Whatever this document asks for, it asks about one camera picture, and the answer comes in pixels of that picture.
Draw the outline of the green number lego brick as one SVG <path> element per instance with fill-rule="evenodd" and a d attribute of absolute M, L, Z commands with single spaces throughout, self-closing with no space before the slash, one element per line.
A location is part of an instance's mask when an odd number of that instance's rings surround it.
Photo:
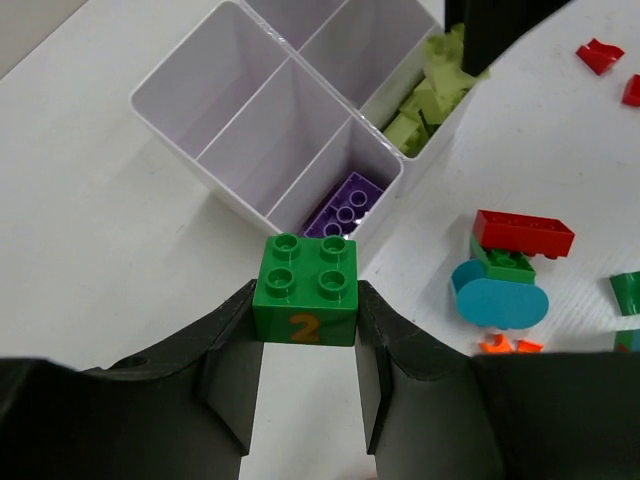
<path fill-rule="evenodd" d="M 353 346 L 358 313 L 356 242 L 291 233 L 268 237 L 252 307 L 263 342 Z"/>

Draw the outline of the green teal lego stack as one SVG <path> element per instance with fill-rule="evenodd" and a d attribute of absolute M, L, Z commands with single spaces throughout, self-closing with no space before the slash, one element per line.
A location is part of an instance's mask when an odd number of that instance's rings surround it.
<path fill-rule="evenodd" d="M 614 350 L 617 352 L 639 352 L 640 330 L 621 330 L 615 333 Z"/>
<path fill-rule="evenodd" d="M 487 278 L 524 284 L 535 283 L 536 271 L 523 253 L 484 248 L 474 235 L 470 236 L 469 245 L 471 256 L 481 263 Z"/>

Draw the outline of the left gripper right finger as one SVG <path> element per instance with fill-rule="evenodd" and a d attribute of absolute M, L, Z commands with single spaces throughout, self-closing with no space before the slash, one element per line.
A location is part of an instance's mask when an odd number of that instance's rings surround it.
<path fill-rule="evenodd" d="M 467 356 L 360 281 L 356 363 L 381 479 L 635 479 L 635 353 Z"/>

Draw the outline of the purple lego stack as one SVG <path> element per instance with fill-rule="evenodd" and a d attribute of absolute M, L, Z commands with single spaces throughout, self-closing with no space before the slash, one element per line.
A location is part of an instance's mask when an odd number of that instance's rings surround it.
<path fill-rule="evenodd" d="M 304 224 L 308 238 L 348 237 L 380 199 L 384 190 L 362 174 L 351 172 Z"/>

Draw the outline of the light green lego brick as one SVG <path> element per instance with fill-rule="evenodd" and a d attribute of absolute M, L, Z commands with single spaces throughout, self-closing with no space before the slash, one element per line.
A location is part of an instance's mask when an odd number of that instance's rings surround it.
<path fill-rule="evenodd" d="M 404 156 L 414 158 L 428 143 L 438 126 L 429 124 L 422 109 L 400 111 L 383 135 Z"/>
<path fill-rule="evenodd" d="M 458 23 L 446 33 L 429 36 L 423 43 L 425 78 L 413 94 L 429 125 L 442 124 L 474 85 L 489 77 L 489 69 L 476 76 L 462 70 L 464 33 L 464 24 Z"/>

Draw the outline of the red long lego brick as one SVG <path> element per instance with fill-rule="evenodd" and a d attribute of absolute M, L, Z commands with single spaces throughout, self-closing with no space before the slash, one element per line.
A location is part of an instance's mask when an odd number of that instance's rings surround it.
<path fill-rule="evenodd" d="M 558 219 L 490 210 L 477 211 L 472 232 L 485 249 L 552 260 L 567 257 L 575 239 L 575 233 Z"/>

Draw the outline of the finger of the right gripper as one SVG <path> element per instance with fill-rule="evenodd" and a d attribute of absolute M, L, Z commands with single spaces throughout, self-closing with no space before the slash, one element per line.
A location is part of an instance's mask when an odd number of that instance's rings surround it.
<path fill-rule="evenodd" d="M 445 30 L 465 27 L 461 69 L 478 76 L 569 0 L 445 0 Z"/>

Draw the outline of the teal oval lego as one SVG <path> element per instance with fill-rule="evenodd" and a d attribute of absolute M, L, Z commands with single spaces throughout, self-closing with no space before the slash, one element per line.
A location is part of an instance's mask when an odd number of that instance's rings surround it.
<path fill-rule="evenodd" d="M 492 279 L 479 260 L 460 264 L 451 274 L 460 316 L 479 327 L 526 330 L 546 316 L 549 299 L 535 284 Z"/>

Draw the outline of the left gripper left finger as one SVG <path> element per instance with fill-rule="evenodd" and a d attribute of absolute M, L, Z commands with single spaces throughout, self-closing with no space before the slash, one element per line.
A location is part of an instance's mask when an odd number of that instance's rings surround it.
<path fill-rule="evenodd" d="M 2 477 L 237 478 L 263 355 L 254 290 L 107 369 L 3 359 Z"/>

